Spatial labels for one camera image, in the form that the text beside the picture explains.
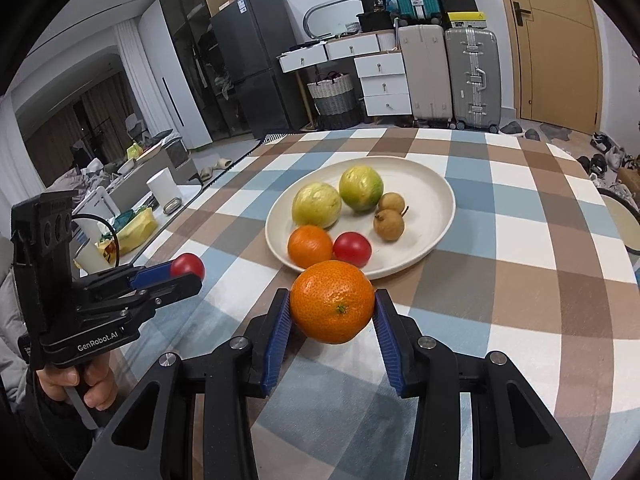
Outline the left hand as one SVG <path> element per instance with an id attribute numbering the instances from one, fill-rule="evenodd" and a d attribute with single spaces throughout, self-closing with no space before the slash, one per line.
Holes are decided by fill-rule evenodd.
<path id="1" fill-rule="evenodd" d="M 67 388 L 87 386 L 84 402 L 88 408 L 96 408 L 98 411 L 107 410 L 115 402 L 118 393 L 109 353 L 97 356 L 84 365 L 82 370 L 77 367 L 56 368 L 47 365 L 38 370 L 37 377 L 43 392 L 55 401 L 70 400 Z"/>

